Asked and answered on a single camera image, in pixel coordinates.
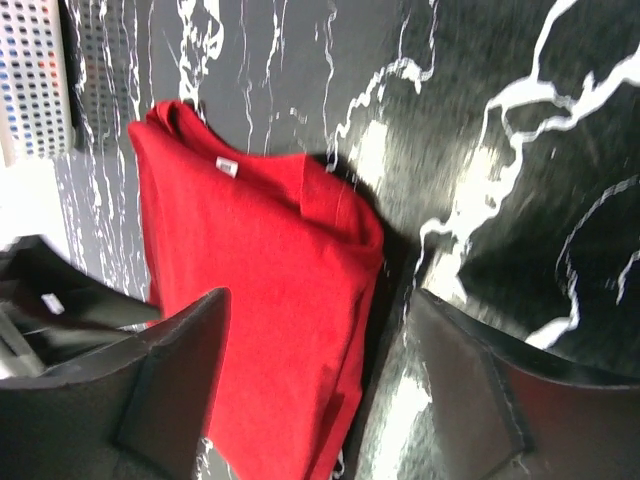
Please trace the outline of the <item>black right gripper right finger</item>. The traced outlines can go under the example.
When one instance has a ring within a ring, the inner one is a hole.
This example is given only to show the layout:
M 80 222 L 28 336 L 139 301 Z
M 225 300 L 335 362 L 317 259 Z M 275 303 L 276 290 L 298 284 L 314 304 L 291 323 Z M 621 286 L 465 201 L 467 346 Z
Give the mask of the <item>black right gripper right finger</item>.
M 426 290 L 408 321 L 449 478 L 638 478 L 638 379 L 539 350 Z

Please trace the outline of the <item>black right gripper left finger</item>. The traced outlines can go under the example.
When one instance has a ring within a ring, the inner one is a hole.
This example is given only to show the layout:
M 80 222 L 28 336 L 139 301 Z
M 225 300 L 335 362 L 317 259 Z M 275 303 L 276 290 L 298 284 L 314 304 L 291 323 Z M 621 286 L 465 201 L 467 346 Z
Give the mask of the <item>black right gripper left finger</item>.
M 2 380 L 2 478 L 191 478 L 229 304 L 217 288 L 43 375 Z

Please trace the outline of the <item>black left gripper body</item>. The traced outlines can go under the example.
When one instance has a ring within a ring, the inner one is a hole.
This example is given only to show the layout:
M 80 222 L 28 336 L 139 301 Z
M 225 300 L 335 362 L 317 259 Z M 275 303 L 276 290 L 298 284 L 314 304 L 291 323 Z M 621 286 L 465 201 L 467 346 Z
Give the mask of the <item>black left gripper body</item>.
M 39 235 L 1 250 L 1 376 L 38 377 L 121 341 L 157 307 L 76 269 Z

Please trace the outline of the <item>red t shirt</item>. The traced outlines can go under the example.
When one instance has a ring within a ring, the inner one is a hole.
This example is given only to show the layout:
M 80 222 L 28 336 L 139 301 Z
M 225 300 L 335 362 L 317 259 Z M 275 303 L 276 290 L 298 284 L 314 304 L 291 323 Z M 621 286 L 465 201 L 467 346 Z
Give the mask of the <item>red t shirt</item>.
M 204 434 L 242 479 L 327 479 L 361 400 L 383 228 L 307 153 L 236 150 L 186 103 L 128 128 L 150 299 L 171 316 L 230 292 Z

